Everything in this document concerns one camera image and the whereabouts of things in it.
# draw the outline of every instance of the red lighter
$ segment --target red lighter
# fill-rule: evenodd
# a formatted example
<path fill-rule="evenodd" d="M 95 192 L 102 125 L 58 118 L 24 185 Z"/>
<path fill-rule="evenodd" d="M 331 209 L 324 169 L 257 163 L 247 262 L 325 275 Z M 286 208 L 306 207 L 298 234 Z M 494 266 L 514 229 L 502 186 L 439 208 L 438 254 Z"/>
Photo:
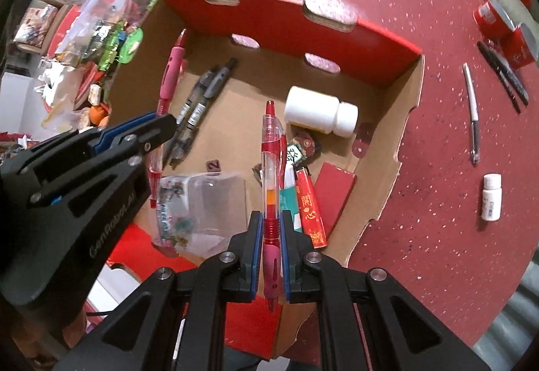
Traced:
<path fill-rule="evenodd" d="M 301 227 L 304 234 L 310 235 L 315 248 L 324 248 L 328 246 L 328 239 L 325 237 L 324 225 L 320 217 L 318 201 L 314 194 L 309 169 L 302 167 L 296 170 L 296 178 L 297 204 L 300 208 Z"/>

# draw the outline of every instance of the table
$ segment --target table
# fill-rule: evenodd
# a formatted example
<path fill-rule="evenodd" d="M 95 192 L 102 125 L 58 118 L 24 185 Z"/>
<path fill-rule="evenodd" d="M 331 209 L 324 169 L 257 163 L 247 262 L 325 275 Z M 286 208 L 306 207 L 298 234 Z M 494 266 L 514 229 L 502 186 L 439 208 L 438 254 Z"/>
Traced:
<path fill-rule="evenodd" d="M 531 102 L 518 116 L 475 47 L 481 35 L 471 12 L 481 0 L 306 2 L 334 18 L 352 15 L 382 25 L 424 51 L 421 102 L 410 114 L 398 153 L 400 176 L 349 267 L 386 268 L 472 346 L 513 294 L 539 240 L 537 67 L 521 70 Z M 475 79 L 480 111 L 481 162 L 475 168 L 464 62 Z M 503 187 L 502 218 L 487 226 L 479 217 L 486 173 L 501 173 Z M 317 340 L 312 320 L 306 325 L 287 356 L 313 361 Z"/>

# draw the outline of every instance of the bottle cap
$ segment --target bottle cap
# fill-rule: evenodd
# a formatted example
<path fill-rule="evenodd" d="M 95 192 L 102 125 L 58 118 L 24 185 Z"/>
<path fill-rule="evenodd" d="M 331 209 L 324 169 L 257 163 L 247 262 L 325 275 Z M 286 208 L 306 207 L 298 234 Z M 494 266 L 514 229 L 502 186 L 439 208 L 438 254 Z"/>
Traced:
<path fill-rule="evenodd" d="M 294 166 L 290 163 L 286 163 L 285 166 L 285 189 L 296 185 Z"/>
<path fill-rule="evenodd" d="M 357 106 L 346 102 L 339 104 L 333 133 L 339 137 L 351 137 L 356 128 L 357 113 Z"/>
<path fill-rule="evenodd" d="M 502 175 L 499 173 L 489 173 L 483 177 L 483 189 L 495 190 L 502 188 Z"/>

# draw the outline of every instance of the box handle hole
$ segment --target box handle hole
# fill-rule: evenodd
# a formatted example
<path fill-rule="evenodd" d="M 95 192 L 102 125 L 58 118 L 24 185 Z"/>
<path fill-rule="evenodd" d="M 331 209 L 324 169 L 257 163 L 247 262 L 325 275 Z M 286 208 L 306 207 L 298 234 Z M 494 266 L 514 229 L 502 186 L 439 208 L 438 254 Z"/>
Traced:
<path fill-rule="evenodd" d="M 230 40 L 234 44 L 237 44 L 239 46 L 247 47 L 248 49 L 259 49 L 260 48 L 260 44 L 258 44 L 256 42 L 256 40 L 254 40 L 252 38 L 249 38 L 249 36 L 236 35 L 235 33 L 233 33 L 230 36 Z"/>
<path fill-rule="evenodd" d="M 341 68 L 339 64 L 330 61 L 329 59 L 320 58 L 319 56 L 313 55 L 312 53 L 305 53 L 305 62 L 308 63 L 311 67 L 318 68 L 320 70 L 326 71 L 327 73 L 340 73 Z"/>

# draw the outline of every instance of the red cup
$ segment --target red cup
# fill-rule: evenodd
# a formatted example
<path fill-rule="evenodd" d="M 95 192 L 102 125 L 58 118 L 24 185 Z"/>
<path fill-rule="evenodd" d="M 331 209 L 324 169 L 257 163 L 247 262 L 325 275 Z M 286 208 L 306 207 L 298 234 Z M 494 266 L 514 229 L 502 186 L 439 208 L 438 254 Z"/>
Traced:
<path fill-rule="evenodd" d="M 520 23 L 511 35 L 500 41 L 503 55 L 515 69 L 537 62 L 537 41 L 530 28 Z"/>
<path fill-rule="evenodd" d="M 479 30 L 489 39 L 498 40 L 511 35 L 515 25 L 497 0 L 487 0 L 473 13 Z"/>

